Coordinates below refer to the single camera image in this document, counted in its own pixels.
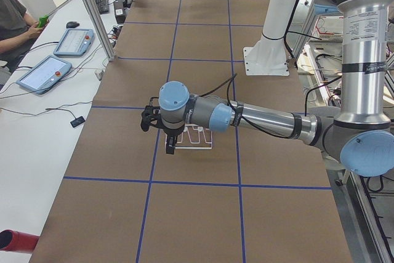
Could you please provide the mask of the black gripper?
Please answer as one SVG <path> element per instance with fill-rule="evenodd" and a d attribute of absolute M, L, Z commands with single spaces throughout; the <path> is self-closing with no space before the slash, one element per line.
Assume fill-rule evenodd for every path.
<path fill-rule="evenodd" d="M 181 134 L 181 129 L 165 129 L 164 130 L 167 140 L 166 140 L 166 153 L 175 153 L 175 148 L 177 144 L 177 138 Z"/>

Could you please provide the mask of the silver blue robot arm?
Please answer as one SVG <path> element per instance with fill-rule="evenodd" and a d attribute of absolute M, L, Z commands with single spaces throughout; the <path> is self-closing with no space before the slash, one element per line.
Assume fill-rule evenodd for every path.
<path fill-rule="evenodd" d="M 241 126 L 318 147 L 360 176 L 380 176 L 393 168 L 393 135 L 383 111 L 388 7 L 393 0 L 317 1 L 336 6 L 344 17 L 340 108 L 316 108 L 302 115 L 281 112 L 191 94 L 183 83 L 170 81 L 160 88 L 158 99 L 168 154 L 174 153 L 186 124 L 220 132 Z"/>

